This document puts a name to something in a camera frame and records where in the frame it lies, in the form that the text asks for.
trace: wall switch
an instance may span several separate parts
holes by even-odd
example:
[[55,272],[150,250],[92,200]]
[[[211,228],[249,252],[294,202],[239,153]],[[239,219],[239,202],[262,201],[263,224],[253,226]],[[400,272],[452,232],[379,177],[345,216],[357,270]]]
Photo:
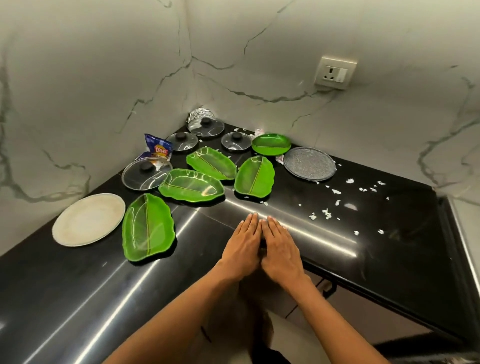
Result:
[[345,90],[356,67],[356,61],[322,57],[315,76],[315,84]]

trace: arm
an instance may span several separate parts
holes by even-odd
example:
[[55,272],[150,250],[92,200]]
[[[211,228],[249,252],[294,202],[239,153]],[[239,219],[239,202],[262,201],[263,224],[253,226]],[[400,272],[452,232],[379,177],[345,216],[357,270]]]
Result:
[[267,243],[262,268],[298,303],[332,364],[388,364],[318,292],[288,230],[271,217],[261,225]]
[[258,267],[260,236],[258,215],[250,214],[235,229],[212,270],[138,329],[104,364],[167,364],[178,360],[222,293]]

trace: forearm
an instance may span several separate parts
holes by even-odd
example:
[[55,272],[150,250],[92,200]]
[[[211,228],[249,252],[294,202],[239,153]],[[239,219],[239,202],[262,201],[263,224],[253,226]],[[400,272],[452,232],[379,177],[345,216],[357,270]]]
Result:
[[233,282],[222,263],[130,336],[104,364],[171,363],[185,352],[217,299]]
[[292,286],[289,293],[297,301],[332,364],[388,364],[309,279]]

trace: kitchen counter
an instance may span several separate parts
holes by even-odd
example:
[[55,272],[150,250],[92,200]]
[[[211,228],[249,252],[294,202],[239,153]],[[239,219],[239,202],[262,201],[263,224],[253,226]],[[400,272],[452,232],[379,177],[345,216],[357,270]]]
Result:
[[[233,128],[226,125],[226,132]],[[204,139],[204,145],[220,149],[238,166],[254,155],[226,151],[220,137]],[[50,221],[0,257],[2,361],[102,362],[204,275],[221,257],[233,228],[254,211],[289,226],[306,269],[473,347],[479,337],[474,299],[470,287],[456,282],[462,267],[443,233],[434,191],[334,160],[336,174],[319,184],[300,180],[274,162],[267,206],[236,194],[232,185],[224,198],[209,204],[165,199],[177,243],[145,264],[125,260],[121,227],[92,245],[67,248],[53,241]],[[171,162],[187,167],[185,154],[175,154]],[[118,194],[127,206],[140,194],[125,188],[120,174],[92,194],[106,192]],[[309,218],[312,213],[316,220]]]

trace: grey speckled plate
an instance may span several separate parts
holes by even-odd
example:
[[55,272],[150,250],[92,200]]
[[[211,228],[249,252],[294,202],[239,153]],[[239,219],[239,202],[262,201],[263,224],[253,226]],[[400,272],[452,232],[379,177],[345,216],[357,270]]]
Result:
[[336,172],[335,162],[328,154],[306,146],[289,150],[283,163],[291,174],[309,181],[328,180]]

